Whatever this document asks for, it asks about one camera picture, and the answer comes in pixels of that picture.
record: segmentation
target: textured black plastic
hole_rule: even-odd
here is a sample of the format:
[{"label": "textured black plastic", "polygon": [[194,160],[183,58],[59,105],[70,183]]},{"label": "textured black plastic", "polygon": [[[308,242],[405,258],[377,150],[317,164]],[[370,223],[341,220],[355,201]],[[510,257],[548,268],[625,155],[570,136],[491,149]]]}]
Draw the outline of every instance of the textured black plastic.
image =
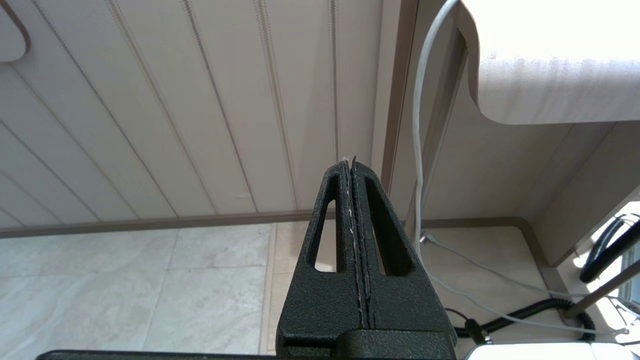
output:
[{"label": "textured black plastic", "polygon": [[483,332],[488,332],[486,332],[475,319],[468,319],[465,321],[465,329],[467,330],[469,337],[474,340],[474,343],[478,345],[486,344]]},{"label": "textured black plastic", "polygon": [[609,224],[607,228],[604,229],[600,237],[598,237],[596,243],[593,244],[593,248],[591,249],[591,251],[589,251],[589,256],[587,256],[587,261],[585,261],[582,271],[584,271],[584,268],[589,266],[598,257],[598,255],[600,255],[604,251],[604,249],[609,246],[609,242],[611,242],[613,236],[618,232],[618,230],[620,230],[621,227],[623,227],[624,224],[625,222],[624,220],[622,220],[622,217],[616,217],[611,222],[611,224]]},{"label": "textured black plastic", "polygon": [[[327,273],[314,264],[332,200],[337,272]],[[376,240],[386,275],[378,268]],[[378,177],[358,162],[349,169],[342,161],[324,175],[278,323],[276,353],[330,356],[339,336],[357,329],[438,332],[444,341],[438,348],[447,350],[432,357],[420,347],[413,358],[455,358],[453,327]]]},{"label": "textured black plastic", "polygon": [[338,337],[338,359],[442,359],[450,341],[443,332],[360,329]]},{"label": "textured black plastic", "polygon": [[593,262],[585,264],[580,273],[580,281],[584,283],[594,281],[615,259],[631,249],[638,240],[640,240],[640,221],[620,235],[613,244],[602,250]]}]

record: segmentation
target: black cable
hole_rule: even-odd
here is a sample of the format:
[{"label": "black cable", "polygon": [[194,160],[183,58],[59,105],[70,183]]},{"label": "black cable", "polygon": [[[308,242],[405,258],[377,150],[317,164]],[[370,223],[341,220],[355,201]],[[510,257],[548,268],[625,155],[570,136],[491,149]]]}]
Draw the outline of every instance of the black cable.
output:
[{"label": "black cable", "polygon": [[628,343],[618,343],[618,345],[638,345],[640,344],[640,340],[629,341]]},{"label": "black cable", "polygon": [[[567,310],[570,307],[572,307],[573,305],[575,305],[572,301],[569,300],[564,300],[564,299],[545,299],[542,301],[538,301],[534,304],[531,304],[527,307],[523,307],[522,309],[513,311],[512,313],[509,313],[508,315],[513,317],[513,318],[518,318],[518,319],[524,319],[524,318],[528,318],[532,315],[535,315],[541,311],[547,310],[547,309],[562,309],[562,310]],[[576,316],[576,318],[578,320],[580,320],[580,322],[582,323],[582,326],[587,329],[587,330],[595,330],[595,324],[593,323],[593,320],[591,319],[591,317],[586,313],[586,312],[581,312],[578,314],[578,316]],[[497,330],[502,329],[503,327],[509,326],[511,325],[513,322],[511,320],[507,320],[505,318],[497,318],[493,321],[490,321],[484,325],[481,325],[482,330],[486,331],[487,333],[491,333]],[[459,338],[469,338],[470,334],[467,331],[467,329],[462,328],[462,327],[455,327],[454,328],[456,330],[456,334],[458,335]],[[579,341],[594,341],[596,339],[596,336],[594,334],[587,334],[587,333],[583,333],[582,336],[578,339]]]},{"label": "black cable", "polygon": [[451,309],[449,307],[445,307],[444,309],[445,309],[445,311],[450,311],[450,312],[452,312],[454,314],[460,315],[463,319],[465,319],[465,321],[469,320],[469,318],[467,318],[463,313],[459,312],[458,310]]},{"label": "black cable", "polygon": [[[617,224],[622,224],[623,221],[618,217],[614,221]],[[580,281],[584,283],[589,283],[597,278],[613,261],[615,261],[618,257],[624,254],[626,251],[631,249],[638,240],[640,240],[640,222],[636,222],[632,227],[627,229],[616,241],[614,241],[609,247],[606,247],[609,240],[603,240],[601,244],[598,244],[600,239],[596,242],[593,249],[589,253],[589,257],[587,258],[587,263],[582,268],[580,272]]]}]

